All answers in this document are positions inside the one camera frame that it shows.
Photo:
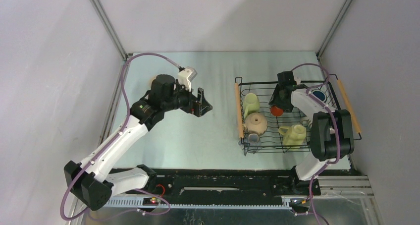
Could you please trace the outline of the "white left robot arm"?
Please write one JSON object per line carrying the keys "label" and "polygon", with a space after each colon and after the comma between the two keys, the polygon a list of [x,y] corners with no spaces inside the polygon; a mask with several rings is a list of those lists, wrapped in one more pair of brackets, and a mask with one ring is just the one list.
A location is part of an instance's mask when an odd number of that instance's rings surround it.
{"label": "white left robot arm", "polygon": [[212,105],[205,99],[202,88],[198,88],[197,95],[193,94],[189,80],[158,75],[109,138],[81,162],[69,161],[64,166],[70,193],[91,211],[102,208],[112,196],[130,190],[152,193],[157,181],[155,172],[147,166],[139,165],[113,175],[110,171],[135,142],[163,120],[166,112],[178,109],[202,117],[212,110]]}

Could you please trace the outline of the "floral patterned cream mug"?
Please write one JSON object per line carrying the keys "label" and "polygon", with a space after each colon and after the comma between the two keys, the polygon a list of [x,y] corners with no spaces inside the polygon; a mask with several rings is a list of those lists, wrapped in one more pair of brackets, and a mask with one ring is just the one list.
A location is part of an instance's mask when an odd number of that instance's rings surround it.
{"label": "floral patterned cream mug", "polygon": [[153,83],[153,81],[155,80],[155,78],[152,78],[150,81],[149,81],[149,87],[151,88],[152,87],[152,83]]}

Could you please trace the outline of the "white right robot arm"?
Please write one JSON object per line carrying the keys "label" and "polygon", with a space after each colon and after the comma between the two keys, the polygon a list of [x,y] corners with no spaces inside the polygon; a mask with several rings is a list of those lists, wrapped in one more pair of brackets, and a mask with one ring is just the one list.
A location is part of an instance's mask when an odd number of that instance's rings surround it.
{"label": "white right robot arm", "polygon": [[289,190],[301,194],[308,187],[307,180],[317,177],[329,165],[353,153],[352,117],[348,110],[334,109],[317,97],[314,94],[317,86],[298,83],[292,71],[278,73],[277,80],[269,105],[287,113],[297,108],[312,123],[311,152],[295,166],[296,176],[288,180]]}

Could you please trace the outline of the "small red orange cup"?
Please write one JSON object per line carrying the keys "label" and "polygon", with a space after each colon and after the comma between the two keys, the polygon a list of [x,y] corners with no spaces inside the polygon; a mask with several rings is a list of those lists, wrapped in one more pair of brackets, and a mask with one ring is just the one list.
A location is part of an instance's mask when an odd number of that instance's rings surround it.
{"label": "small red orange cup", "polygon": [[271,113],[273,116],[275,116],[275,117],[280,117],[280,116],[282,116],[282,115],[284,114],[284,110],[283,110],[283,109],[278,108],[277,106],[272,106],[272,107],[270,108],[270,113]]}

